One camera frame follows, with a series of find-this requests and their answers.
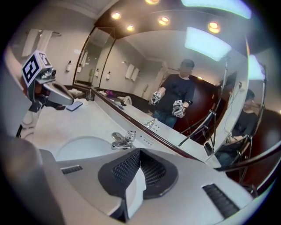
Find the faucet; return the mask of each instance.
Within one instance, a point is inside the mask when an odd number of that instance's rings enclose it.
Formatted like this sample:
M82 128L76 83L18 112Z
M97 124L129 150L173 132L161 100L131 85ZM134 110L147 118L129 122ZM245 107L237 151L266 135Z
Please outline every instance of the faucet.
M148 127L149 129L151 129L156 120L157 120L157 119L155 118L155 119L153 119L152 121L149 121L149 122L145 123L144 126L146 126L146 127Z
M115 140L115 142L111 144L111 149L130 149L133 147L133 141L136 138L136 132L127 131L125 137L122 137L119 133L114 132L112 133L112 138Z

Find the blue phone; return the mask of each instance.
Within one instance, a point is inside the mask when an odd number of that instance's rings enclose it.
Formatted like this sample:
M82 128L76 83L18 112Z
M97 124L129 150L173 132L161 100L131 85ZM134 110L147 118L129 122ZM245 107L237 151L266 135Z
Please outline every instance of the blue phone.
M77 101L77 102L74 102L72 105L67 106L66 109L73 112L75 109L79 108L81 105L83 105L83 102Z

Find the jeans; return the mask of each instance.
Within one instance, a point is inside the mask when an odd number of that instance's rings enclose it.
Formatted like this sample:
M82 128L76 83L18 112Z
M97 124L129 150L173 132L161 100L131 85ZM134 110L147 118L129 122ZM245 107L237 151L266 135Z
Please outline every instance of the jeans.
M234 158L227 152L218 151L215 153L215 156L217 157L222 167L229 166L234 160Z
M155 111L152 117L158 119L161 123L169 126L170 128L173 128L177 121L175 116L166 115L164 112L160 111Z

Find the man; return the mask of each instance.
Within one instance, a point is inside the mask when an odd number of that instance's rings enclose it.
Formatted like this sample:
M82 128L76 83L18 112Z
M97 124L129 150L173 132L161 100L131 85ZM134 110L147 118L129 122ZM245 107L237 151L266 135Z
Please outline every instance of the man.
M151 103L157 103L153 118L173 128L177 117L182 118L185 115L185 109L192 104L195 90L195 84L189 79L193 68L194 62L191 59L183 60L180 74L169 75L160 89L153 94ZM176 102L180 103L179 110L175 108Z
M240 150L243 145L241 142L243 136L251 135L255 129L258 116L252 110L254 97L254 92L249 89L241 114L232 130L232 135L215 154L221 166L228 166L232 163L237 155L236 151Z

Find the sink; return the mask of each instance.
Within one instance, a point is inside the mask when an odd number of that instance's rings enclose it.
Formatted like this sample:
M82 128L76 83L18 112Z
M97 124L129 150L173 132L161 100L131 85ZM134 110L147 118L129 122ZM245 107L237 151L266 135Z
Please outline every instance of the sink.
M66 143L57 153L56 161L79 160L116 152L111 144L101 138L83 136Z

